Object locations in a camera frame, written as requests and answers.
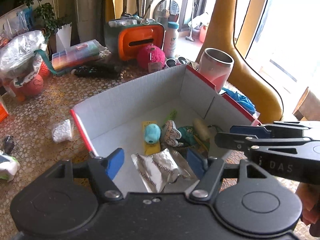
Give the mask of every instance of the open box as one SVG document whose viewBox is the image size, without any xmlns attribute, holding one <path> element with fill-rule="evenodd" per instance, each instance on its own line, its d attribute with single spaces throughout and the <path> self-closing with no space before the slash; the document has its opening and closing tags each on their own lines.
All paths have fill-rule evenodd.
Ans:
<svg viewBox="0 0 320 240">
<path fill-rule="evenodd" d="M 107 157 L 117 148 L 125 152 L 124 164 L 113 182 L 127 192 L 146 192 L 132 162 L 131 154 L 143 154 L 143 121 L 157 121 L 159 126 L 173 110 L 177 128 L 192 125 L 202 118 L 208 125 L 229 131 L 232 125 L 257 125 L 242 106 L 226 93 L 219 95 L 214 85 L 186 65 L 158 71 L 84 100 L 71 109 L 71 114 L 86 147 L 95 156 Z M 224 159 L 230 150 L 210 148 Z"/>
</svg>

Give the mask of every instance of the potted plant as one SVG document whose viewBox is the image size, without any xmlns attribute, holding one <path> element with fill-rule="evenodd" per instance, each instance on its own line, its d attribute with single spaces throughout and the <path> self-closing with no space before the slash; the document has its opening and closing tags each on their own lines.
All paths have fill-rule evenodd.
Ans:
<svg viewBox="0 0 320 240">
<path fill-rule="evenodd" d="M 20 0 L 28 7 L 34 4 L 34 0 Z M 46 29 L 46 36 L 55 36 L 56 51 L 61 51 L 70 46 L 71 40 L 71 22 L 67 17 L 55 17 L 53 7 L 50 3 L 41 4 L 42 0 L 37 0 L 39 6 L 35 9 L 36 18 L 42 19 L 44 28 Z M 51 49 L 54 49 L 55 44 L 51 44 Z"/>
</svg>

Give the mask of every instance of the white bottle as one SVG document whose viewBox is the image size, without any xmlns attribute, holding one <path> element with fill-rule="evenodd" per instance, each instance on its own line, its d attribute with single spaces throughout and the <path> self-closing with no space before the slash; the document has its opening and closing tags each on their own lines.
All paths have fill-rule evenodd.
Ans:
<svg viewBox="0 0 320 240">
<path fill-rule="evenodd" d="M 165 32 L 163 51 L 166 58 L 174 58 L 179 38 L 179 23 L 168 22 L 168 30 Z"/>
</svg>

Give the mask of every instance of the price tag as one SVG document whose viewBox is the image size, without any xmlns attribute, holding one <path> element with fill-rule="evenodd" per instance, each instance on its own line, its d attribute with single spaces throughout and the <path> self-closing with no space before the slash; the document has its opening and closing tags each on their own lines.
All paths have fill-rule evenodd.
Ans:
<svg viewBox="0 0 320 240">
<path fill-rule="evenodd" d="M 148 64 L 149 73 L 153 73 L 159 70 L 162 70 L 162 63 L 161 62 L 150 62 Z"/>
</svg>

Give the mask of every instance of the metal rivet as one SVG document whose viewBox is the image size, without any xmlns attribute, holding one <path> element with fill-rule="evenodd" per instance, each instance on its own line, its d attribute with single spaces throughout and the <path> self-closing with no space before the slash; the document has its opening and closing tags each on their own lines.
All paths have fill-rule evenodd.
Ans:
<svg viewBox="0 0 320 240">
<path fill-rule="evenodd" d="M 208 196 L 208 192 L 203 189 L 196 189 L 192 192 L 192 195 L 196 198 L 205 198 Z"/>
<path fill-rule="evenodd" d="M 152 203 L 150 199 L 144 199 L 142 202 L 146 205 L 150 205 Z"/>
<path fill-rule="evenodd" d="M 104 196 L 107 198 L 118 198 L 121 196 L 121 193 L 117 190 L 108 190 L 104 193 Z"/>
<path fill-rule="evenodd" d="M 161 199 L 156 197 L 156 198 L 153 198 L 152 201 L 153 201 L 153 202 L 160 202 Z"/>
</svg>

